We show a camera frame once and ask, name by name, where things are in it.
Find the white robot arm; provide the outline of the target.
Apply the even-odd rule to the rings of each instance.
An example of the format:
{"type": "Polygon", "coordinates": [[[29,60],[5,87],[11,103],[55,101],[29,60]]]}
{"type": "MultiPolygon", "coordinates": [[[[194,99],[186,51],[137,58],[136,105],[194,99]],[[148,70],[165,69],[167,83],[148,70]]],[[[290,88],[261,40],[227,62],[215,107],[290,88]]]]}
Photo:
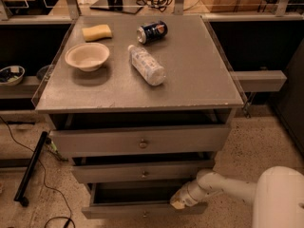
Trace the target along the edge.
{"type": "Polygon", "coordinates": [[[264,171],[257,183],[202,169],[170,199],[178,210],[226,194],[253,206],[252,228],[304,228],[304,175],[284,166],[264,171]]]}

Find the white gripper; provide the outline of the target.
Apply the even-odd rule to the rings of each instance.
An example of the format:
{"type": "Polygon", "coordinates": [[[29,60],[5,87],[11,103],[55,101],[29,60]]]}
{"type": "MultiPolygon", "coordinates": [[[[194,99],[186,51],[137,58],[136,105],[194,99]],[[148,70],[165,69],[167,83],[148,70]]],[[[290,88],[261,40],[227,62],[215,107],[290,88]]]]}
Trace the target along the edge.
{"type": "Polygon", "coordinates": [[[170,204],[177,210],[192,207],[202,202],[207,197],[207,192],[193,180],[187,182],[171,199],[170,204]]]}

